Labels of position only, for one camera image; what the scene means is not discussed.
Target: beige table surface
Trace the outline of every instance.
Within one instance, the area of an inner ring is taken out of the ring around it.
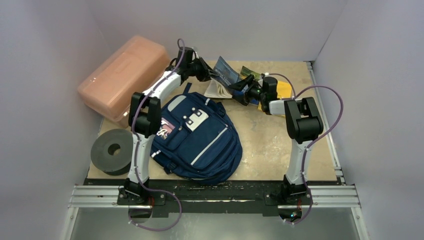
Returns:
[[[276,62],[276,61],[228,61],[228,64],[237,72],[242,66],[258,73],[280,73],[288,77],[300,92],[312,85],[312,80],[305,62]],[[190,77],[188,82],[193,83],[190,92],[205,93],[209,82],[198,82]],[[186,86],[183,83],[165,101],[175,95],[182,94]],[[302,97],[315,97],[313,90],[306,91]],[[239,134],[243,147],[243,156],[235,173],[229,180],[282,180],[289,167],[292,141],[286,130],[285,119],[281,116],[266,115],[259,111],[256,105],[243,106],[233,99],[215,99],[222,101],[228,116],[231,118]],[[119,126],[104,119],[99,135]],[[151,179],[182,179],[174,174],[166,174],[163,168],[152,158],[149,162],[149,176]],[[93,163],[90,164],[87,178],[89,179],[125,179],[126,174],[110,176]],[[318,141],[312,150],[308,168],[308,178],[312,181],[335,181],[336,174],[327,140]]]

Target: backpack strap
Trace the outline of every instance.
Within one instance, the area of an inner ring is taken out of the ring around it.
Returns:
[[[182,92],[182,94],[188,94],[190,91],[190,87],[192,86],[191,82],[187,82],[187,85],[184,88],[184,91]]]

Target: backpack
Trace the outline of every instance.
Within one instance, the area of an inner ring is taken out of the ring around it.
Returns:
[[[190,86],[162,108],[150,155],[167,174],[216,185],[237,169],[243,148],[222,103],[189,93]]]

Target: white wall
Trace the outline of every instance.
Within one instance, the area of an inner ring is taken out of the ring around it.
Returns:
[[[76,88],[110,55],[83,0],[0,1],[1,239],[58,239],[101,118]]]
[[[424,1],[349,0],[314,65],[372,239],[423,239],[423,44]]]
[[[87,0],[112,50],[139,34],[205,59],[315,60],[347,0]]]

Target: roll of tape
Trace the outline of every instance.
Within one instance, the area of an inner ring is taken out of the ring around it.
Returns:
[[[91,161],[104,173],[118,176],[130,171],[133,135],[125,129],[113,129],[99,136],[91,147]]]

